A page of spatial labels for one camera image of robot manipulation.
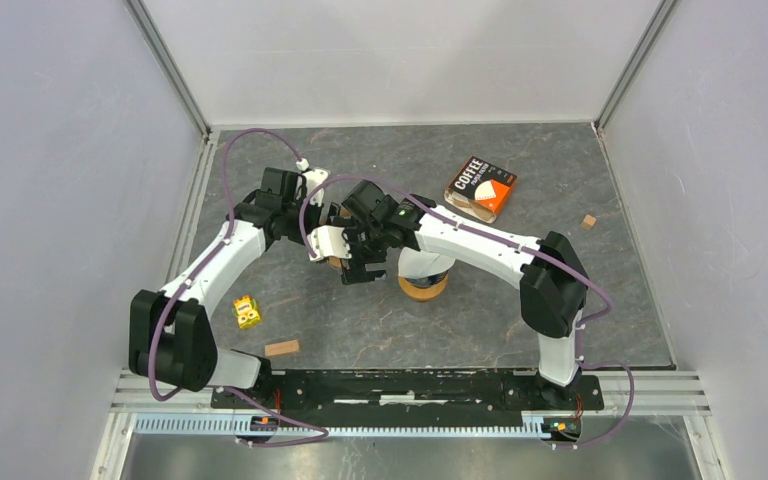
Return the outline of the orange coffee filter box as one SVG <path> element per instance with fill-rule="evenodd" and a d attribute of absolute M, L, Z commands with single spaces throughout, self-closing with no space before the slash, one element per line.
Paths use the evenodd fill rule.
<path fill-rule="evenodd" d="M 471 156 L 444 189 L 444 200 L 480 221 L 492 224 L 511 197 L 518 176 Z"/>

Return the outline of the white paper coffee filter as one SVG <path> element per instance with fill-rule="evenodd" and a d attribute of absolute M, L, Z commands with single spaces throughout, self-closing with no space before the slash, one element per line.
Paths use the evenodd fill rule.
<path fill-rule="evenodd" d="M 455 263 L 446 255 L 405 247 L 398 259 L 398 276 L 410 280 L 430 278 L 446 274 Z"/>

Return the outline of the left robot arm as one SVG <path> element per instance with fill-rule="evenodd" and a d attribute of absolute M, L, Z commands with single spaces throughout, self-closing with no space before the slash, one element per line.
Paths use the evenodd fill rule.
<path fill-rule="evenodd" d="M 266 405 L 273 379 L 266 360 L 217 346 L 210 317 L 243 271 L 277 240 L 303 242 L 302 226 L 315 227 L 322 192 L 304 198 L 329 176 L 325 169 L 302 173 L 268 167 L 258 189 L 235 205 L 232 216 L 196 260 L 158 291 L 141 290 L 130 305 L 128 367 L 175 388 L 198 392 L 207 386 L 236 387 L 250 407 Z"/>

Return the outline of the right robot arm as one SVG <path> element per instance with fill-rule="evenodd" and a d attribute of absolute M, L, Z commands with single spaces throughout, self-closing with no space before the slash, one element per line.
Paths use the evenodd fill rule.
<path fill-rule="evenodd" d="M 523 322 L 538 335 L 540 400 L 562 408 L 577 396 L 576 328 L 594 286 L 566 237 L 495 230 L 418 196 L 396 201 L 368 180 L 330 205 L 325 225 L 336 230 L 325 236 L 326 251 L 347 284 L 385 276 L 366 267 L 385 261 L 391 250 L 399 253 L 403 291 L 417 301 L 438 296 L 458 262 L 509 284 L 519 294 Z"/>

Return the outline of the yellow juice carton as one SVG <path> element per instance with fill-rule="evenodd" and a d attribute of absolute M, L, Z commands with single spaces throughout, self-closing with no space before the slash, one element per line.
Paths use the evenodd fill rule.
<path fill-rule="evenodd" d="M 246 330 L 262 321 L 262 315 L 257 301 L 250 295 L 244 295 L 233 301 L 233 312 L 237 319 L 237 324 L 241 330 Z"/>

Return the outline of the small wooden block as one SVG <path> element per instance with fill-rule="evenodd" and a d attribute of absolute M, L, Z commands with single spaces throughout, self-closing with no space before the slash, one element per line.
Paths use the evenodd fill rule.
<path fill-rule="evenodd" d="M 296 339 L 268 344 L 264 347 L 266 357 L 277 357 L 299 353 L 301 350 L 300 342 Z"/>

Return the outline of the small wooden cube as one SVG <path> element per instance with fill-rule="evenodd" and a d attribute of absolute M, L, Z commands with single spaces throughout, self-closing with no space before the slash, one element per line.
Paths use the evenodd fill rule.
<path fill-rule="evenodd" d="M 597 222 L 597 218 L 592 215 L 586 215 L 581 221 L 581 227 L 585 230 L 592 229 Z"/>

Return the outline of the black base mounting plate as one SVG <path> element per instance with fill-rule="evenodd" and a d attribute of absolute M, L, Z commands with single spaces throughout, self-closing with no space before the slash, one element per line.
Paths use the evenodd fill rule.
<path fill-rule="evenodd" d="M 524 412 L 600 411 L 595 375 L 558 387 L 534 370 L 287 369 L 246 395 L 297 421 L 337 427 L 514 427 Z"/>

